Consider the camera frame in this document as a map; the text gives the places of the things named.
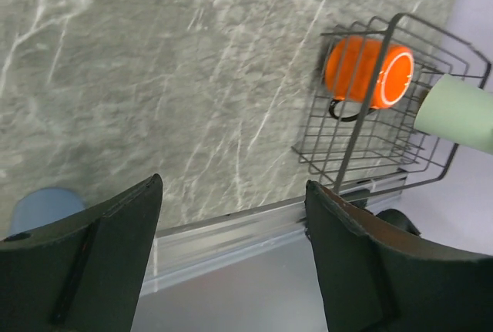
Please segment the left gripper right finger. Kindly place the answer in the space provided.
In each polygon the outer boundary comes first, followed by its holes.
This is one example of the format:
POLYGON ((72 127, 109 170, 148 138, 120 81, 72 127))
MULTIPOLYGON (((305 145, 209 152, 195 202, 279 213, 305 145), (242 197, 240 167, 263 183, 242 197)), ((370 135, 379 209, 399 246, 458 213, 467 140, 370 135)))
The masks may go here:
POLYGON ((307 236, 331 331, 490 331, 492 258, 426 240, 314 181, 307 236))

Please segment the pale green plastic cup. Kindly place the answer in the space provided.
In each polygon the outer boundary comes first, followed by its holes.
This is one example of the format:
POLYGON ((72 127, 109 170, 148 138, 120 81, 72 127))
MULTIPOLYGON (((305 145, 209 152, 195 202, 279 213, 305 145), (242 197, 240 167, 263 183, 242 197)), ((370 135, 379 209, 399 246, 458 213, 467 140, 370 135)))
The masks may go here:
POLYGON ((414 128, 492 154, 492 113, 491 93, 445 74, 424 98, 414 128))

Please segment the beige plastic cup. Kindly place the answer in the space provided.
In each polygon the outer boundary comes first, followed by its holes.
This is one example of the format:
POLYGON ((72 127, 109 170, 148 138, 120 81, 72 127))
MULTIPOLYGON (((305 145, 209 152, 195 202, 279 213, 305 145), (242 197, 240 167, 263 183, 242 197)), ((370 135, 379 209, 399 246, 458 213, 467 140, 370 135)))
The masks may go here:
POLYGON ((423 102, 425 101, 426 97, 428 95, 428 91, 424 90, 421 92, 418 96, 418 105, 422 106, 423 102))

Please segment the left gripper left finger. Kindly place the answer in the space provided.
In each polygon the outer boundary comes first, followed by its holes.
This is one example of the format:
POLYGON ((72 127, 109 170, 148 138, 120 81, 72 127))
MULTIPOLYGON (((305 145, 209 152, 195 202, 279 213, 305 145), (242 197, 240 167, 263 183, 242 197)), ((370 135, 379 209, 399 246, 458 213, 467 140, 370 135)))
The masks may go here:
POLYGON ((163 199, 158 174, 1 241, 3 331, 129 331, 163 199))

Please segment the blue plastic cup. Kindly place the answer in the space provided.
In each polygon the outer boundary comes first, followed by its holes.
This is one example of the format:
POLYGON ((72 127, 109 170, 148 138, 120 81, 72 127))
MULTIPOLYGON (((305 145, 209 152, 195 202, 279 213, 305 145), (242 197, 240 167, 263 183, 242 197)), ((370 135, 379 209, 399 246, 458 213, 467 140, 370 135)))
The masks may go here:
POLYGON ((84 209, 85 204, 80 195, 70 189, 38 189, 16 203, 8 235, 13 236, 54 223, 84 209))

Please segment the orange mug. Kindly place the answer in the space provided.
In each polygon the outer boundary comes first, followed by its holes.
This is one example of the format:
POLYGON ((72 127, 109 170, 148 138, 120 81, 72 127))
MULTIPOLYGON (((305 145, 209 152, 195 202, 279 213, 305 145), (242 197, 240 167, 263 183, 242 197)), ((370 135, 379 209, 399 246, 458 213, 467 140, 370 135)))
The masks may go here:
POLYGON ((344 101, 362 103, 367 96, 373 74, 377 75, 369 113, 389 109, 406 93, 414 74, 414 56, 404 46, 391 43, 384 56, 383 64, 376 67, 382 41, 351 35, 339 41, 325 65, 324 83, 332 94, 328 107, 330 116, 341 122, 353 122, 358 115, 339 116, 336 106, 344 101))

